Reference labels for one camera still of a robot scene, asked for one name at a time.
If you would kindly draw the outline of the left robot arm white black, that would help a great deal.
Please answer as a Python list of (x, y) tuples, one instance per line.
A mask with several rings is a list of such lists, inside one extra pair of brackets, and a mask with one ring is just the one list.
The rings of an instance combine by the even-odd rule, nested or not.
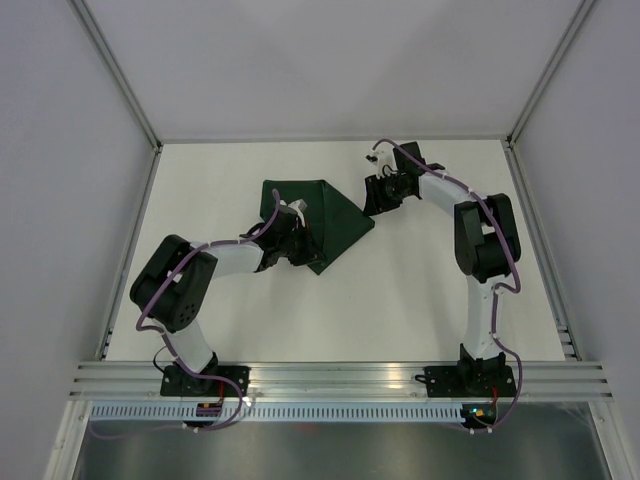
[(285, 258), (294, 266), (322, 260), (305, 219), (306, 204), (276, 205), (265, 223), (237, 240), (194, 243), (178, 235), (163, 239), (134, 280), (130, 300), (140, 309), (135, 328), (160, 335), (173, 363), (163, 369), (165, 392), (206, 396), (216, 388), (234, 388), (223, 380), (218, 358), (197, 320), (212, 281), (261, 273)]

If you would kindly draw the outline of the dark green cloth napkin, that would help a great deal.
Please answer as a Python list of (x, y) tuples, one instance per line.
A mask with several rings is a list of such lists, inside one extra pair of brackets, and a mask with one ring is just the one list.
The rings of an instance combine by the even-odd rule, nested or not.
[(286, 205), (296, 200), (306, 204), (303, 215), (311, 237), (310, 249), (315, 249), (315, 257), (307, 266), (316, 275), (321, 275), (375, 226), (373, 219), (326, 180), (264, 180), (259, 215), (265, 221), (274, 210), (274, 189)]

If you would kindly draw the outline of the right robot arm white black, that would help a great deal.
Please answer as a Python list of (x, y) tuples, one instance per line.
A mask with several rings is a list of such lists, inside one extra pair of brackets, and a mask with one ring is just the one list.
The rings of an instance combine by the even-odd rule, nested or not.
[(500, 193), (483, 195), (438, 163), (427, 163), (416, 142), (378, 141), (367, 160), (364, 212), (375, 216), (399, 208), (405, 199), (425, 200), (453, 220), (454, 257), (467, 281), (467, 327), (453, 366), (426, 366), (416, 377), (430, 398), (510, 398), (518, 394), (512, 356), (498, 335), (502, 294), (517, 294), (516, 264), (521, 244), (512, 202)]

